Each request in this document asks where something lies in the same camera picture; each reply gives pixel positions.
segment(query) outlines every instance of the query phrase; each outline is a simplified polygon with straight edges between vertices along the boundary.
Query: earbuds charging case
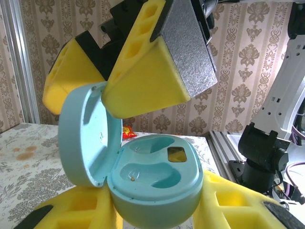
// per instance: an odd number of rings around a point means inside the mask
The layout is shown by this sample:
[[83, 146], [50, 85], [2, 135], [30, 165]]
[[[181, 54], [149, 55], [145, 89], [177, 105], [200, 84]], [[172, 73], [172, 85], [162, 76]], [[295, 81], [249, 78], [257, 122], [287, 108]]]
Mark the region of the earbuds charging case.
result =
[[65, 173], [77, 186], [108, 185], [118, 213], [138, 228], [183, 223], [197, 208], [203, 186], [196, 150], [171, 135], [144, 136], [122, 146], [122, 120], [101, 101], [106, 84], [76, 88], [64, 102], [58, 141]]

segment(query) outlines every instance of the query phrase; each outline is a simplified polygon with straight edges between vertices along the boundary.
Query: floral tablecloth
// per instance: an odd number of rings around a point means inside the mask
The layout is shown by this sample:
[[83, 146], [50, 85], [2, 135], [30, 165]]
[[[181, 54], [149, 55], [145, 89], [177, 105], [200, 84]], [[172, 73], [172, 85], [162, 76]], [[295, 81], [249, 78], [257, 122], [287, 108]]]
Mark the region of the floral tablecloth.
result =
[[[73, 187], [62, 169], [57, 133], [53, 125], [20, 124], [0, 135], [0, 229], [14, 228], [40, 203]], [[218, 174], [205, 138], [179, 137], [194, 145], [204, 169]], [[192, 218], [176, 227], [192, 228]], [[123, 229], [135, 227], [124, 223]]]

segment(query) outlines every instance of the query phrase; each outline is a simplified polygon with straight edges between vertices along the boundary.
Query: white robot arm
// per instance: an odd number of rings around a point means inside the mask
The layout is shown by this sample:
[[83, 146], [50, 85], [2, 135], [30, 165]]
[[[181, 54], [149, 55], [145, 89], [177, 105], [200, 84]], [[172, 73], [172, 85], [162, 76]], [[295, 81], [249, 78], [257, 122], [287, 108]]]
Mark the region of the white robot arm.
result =
[[287, 52], [270, 92], [238, 144], [247, 158], [238, 182], [264, 193], [282, 177], [297, 111], [305, 98], [305, 4], [293, 4], [288, 24]]
[[288, 42], [285, 59], [270, 92], [252, 122], [267, 134], [288, 140], [291, 128], [305, 98], [305, 35]]

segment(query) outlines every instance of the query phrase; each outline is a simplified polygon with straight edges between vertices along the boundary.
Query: purple cable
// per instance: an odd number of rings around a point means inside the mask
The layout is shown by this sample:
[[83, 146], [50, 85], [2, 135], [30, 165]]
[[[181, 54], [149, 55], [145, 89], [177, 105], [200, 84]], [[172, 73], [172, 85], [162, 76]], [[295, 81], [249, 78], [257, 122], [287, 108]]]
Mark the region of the purple cable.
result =
[[291, 184], [293, 185], [293, 187], [295, 188], [295, 190], [297, 190], [300, 194], [301, 194], [301, 199], [303, 201], [305, 201], [305, 197], [304, 197], [304, 194], [299, 190], [299, 187], [295, 184], [295, 182], [292, 180], [291, 176], [290, 176], [290, 172], [289, 170], [294, 167], [294, 166], [300, 166], [300, 165], [305, 165], [305, 162], [297, 162], [297, 163], [293, 163], [289, 166], [286, 167], [286, 174], [287, 174], [287, 177], [288, 179], [290, 180]]
[[300, 133], [294, 126], [292, 126], [292, 132], [298, 135], [301, 139], [305, 140], [305, 136]]
[[286, 191], [285, 191], [286, 195], [289, 196], [289, 192], [290, 192], [290, 184], [287, 183], [287, 188], [286, 188]]
[[291, 131], [291, 141], [296, 144], [295, 133], [293, 131]]

